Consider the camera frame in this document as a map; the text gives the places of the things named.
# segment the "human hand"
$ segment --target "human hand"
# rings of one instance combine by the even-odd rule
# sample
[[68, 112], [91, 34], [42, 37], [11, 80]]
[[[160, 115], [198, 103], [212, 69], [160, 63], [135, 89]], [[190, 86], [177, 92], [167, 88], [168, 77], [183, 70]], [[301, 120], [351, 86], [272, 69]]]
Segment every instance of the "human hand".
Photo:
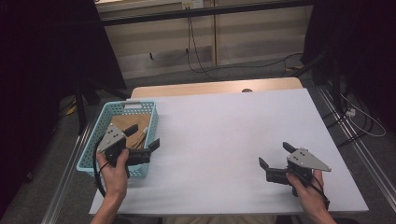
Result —
[[124, 149], [117, 158], [117, 166], [112, 167], [107, 163], [107, 159], [103, 153], [96, 153], [96, 159], [99, 167], [102, 168], [102, 176], [105, 180], [106, 196], [116, 197], [123, 200], [127, 190], [127, 174], [125, 172], [125, 162], [128, 160], [129, 151]]
[[[322, 172], [314, 170], [312, 184], [318, 189], [324, 186]], [[322, 196], [311, 187], [304, 187], [300, 179], [287, 173], [289, 182], [296, 188], [300, 203], [304, 211], [308, 214], [312, 221], [315, 223], [335, 223], [326, 209], [325, 202]]]
[[104, 154], [96, 154], [99, 167], [103, 167], [101, 172], [105, 180], [107, 193], [91, 224], [108, 224], [113, 222], [126, 196], [128, 177], [125, 172], [125, 162], [128, 160], [128, 155], [129, 151], [124, 149], [117, 158], [117, 166], [112, 167], [110, 164], [106, 164], [107, 159]]

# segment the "table surface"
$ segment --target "table surface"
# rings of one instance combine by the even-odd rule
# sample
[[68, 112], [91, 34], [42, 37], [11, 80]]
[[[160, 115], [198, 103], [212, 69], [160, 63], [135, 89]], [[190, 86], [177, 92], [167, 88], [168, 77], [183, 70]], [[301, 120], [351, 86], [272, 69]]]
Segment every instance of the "table surface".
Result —
[[[239, 93], [243, 89], [254, 92]], [[308, 148], [333, 167], [325, 174], [331, 211], [368, 210], [297, 78], [145, 87], [132, 96], [157, 101], [162, 145], [151, 157], [148, 177], [130, 181], [120, 214], [300, 213], [291, 187], [266, 182], [258, 163], [260, 156], [271, 167], [284, 168], [283, 141]], [[90, 214], [102, 200], [97, 192]]]

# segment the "black curtain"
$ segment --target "black curtain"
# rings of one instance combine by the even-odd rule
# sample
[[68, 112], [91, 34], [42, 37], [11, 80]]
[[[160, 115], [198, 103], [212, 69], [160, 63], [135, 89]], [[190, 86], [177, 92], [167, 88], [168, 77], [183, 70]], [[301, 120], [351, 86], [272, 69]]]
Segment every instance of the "black curtain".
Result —
[[0, 0], [0, 217], [45, 153], [58, 104], [76, 82], [125, 88], [104, 27], [73, 25], [98, 20], [92, 0]]

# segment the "plastic basket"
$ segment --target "plastic basket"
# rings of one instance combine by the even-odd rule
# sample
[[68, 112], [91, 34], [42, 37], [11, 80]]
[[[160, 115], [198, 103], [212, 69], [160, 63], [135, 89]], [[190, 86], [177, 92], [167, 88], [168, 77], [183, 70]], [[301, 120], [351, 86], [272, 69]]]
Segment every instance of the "plastic basket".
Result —
[[[95, 143], [98, 139], [103, 136], [106, 132], [107, 126], [110, 124], [113, 116], [116, 115], [134, 115], [134, 114], [151, 114], [148, 132], [145, 140], [144, 147], [148, 147], [155, 139], [155, 131], [157, 129], [158, 114], [155, 107], [154, 101], [123, 101], [123, 102], [111, 102], [105, 104], [93, 127], [92, 134], [88, 139], [87, 145], [79, 158], [77, 170], [85, 172], [93, 176], [92, 167], [92, 153], [95, 151]], [[131, 178], [144, 178], [147, 175], [149, 164], [139, 164], [134, 166], [128, 166], [129, 174]]]

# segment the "wall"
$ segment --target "wall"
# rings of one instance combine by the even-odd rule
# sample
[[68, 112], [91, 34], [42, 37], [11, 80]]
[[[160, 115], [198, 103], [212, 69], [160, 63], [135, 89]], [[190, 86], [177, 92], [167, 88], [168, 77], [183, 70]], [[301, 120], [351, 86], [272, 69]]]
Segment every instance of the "wall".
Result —
[[[181, 0], [129, 0], [97, 4], [103, 19], [181, 10]], [[205, 7], [260, 3], [263, 0], [205, 0]], [[242, 63], [302, 52], [312, 7], [282, 8], [192, 18], [194, 40], [203, 67]], [[109, 26], [107, 35], [124, 78], [190, 69], [187, 19]], [[190, 42], [191, 66], [198, 60]]]

